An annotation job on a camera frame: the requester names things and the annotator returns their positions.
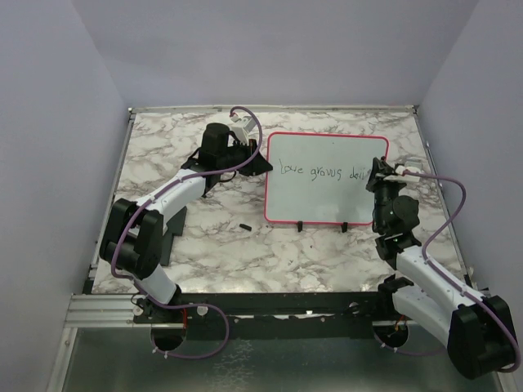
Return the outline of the black marker cap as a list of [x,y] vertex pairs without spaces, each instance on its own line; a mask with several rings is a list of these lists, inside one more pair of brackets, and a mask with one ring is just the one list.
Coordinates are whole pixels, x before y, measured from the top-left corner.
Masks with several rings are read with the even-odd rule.
[[252,227],[250,225],[246,225],[246,224],[239,224],[239,227],[242,228],[242,229],[245,229],[247,231],[252,231]]

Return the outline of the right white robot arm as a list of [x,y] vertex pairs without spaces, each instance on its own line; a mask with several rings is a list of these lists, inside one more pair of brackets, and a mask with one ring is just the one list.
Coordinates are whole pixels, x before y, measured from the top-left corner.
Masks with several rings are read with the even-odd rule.
[[508,303],[486,296],[453,276],[413,234],[419,203],[401,194],[407,184],[434,176],[417,167],[390,166],[374,158],[366,189],[373,194],[372,229],[379,257],[399,278],[378,290],[375,309],[384,319],[412,319],[446,349],[451,363],[467,379],[490,372],[510,373],[522,363]]

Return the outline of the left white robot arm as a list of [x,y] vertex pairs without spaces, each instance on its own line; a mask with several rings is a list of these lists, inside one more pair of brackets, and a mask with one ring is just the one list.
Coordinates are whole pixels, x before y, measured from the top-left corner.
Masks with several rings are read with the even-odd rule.
[[165,273],[177,217],[187,204],[202,198],[227,172],[258,176],[272,171],[261,144],[241,140],[227,125],[212,122],[198,147],[165,185],[136,201],[120,198],[110,209],[99,257],[119,278],[134,282],[154,299],[152,312],[159,320],[175,320],[181,310],[181,288]]

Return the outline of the red framed whiteboard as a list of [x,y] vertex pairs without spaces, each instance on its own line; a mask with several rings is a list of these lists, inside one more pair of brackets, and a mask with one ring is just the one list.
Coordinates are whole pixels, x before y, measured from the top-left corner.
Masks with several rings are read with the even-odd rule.
[[384,136],[277,131],[267,139],[264,217],[271,223],[369,225],[365,189],[374,158],[388,155]]

